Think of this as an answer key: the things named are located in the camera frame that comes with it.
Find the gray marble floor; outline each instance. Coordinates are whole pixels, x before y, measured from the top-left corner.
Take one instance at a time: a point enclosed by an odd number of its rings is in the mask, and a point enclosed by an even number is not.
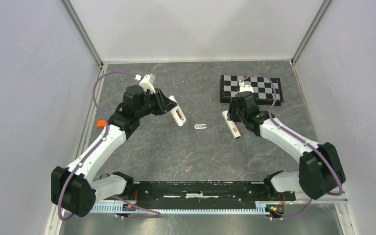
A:
[[[120,146],[96,175],[122,171],[135,180],[259,180],[278,170],[298,170],[298,164],[279,147],[256,137],[239,125],[242,137],[234,140],[221,112],[219,79],[264,70],[282,82],[284,103],[274,114],[298,133],[315,139],[303,97],[288,61],[195,62],[109,65],[108,71],[156,75],[155,87],[174,95],[187,117],[178,127],[172,116],[147,116],[131,138]],[[136,85],[126,75],[105,79],[100,106],[109,117],[122,102],[127,86]],[[195,124],[207,129],[196,130]],[[95,128],[91,139],[100,131]]]

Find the orange cap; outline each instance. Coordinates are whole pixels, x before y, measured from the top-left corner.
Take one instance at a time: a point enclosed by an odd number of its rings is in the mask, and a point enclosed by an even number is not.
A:
[[[106,122],[104,120],[100,120],[100,121],[97,121],[96,129],[103,130],[105,126],[106,126]]]

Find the cable connector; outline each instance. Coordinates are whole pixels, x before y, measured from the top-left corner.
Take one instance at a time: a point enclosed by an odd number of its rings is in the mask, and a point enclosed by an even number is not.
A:
[[[140,76],[139,74],[136,74],[135,80],[140,82],[142,80],[142,76]]]

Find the chessboard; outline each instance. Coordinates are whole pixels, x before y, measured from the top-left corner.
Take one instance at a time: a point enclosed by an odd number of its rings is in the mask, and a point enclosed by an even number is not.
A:
[[[238,82],[244,76],[221,75],[220,102],[229,103],[238,93]],[[280,78],[271,78],[276,89],[276,106],[281,106],[283,102],[282,86]],[[270,82],[265,77],[250,77],[244,81],[245,85],[253,87],[256,103],[259,105],[271,105],[273,103],[273,92]]]

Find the white wall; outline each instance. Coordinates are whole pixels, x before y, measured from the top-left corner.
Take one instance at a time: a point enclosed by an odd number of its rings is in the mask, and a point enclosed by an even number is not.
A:
[[[60,1],[0,1],[0,235],[44,232],[97,69]]]
[[[337,146],[359,234],[376,234],[376,1],[333,1],[297,71],[320,140]]]
[[[290,59],[322,0],[71,0],[104,61]]]

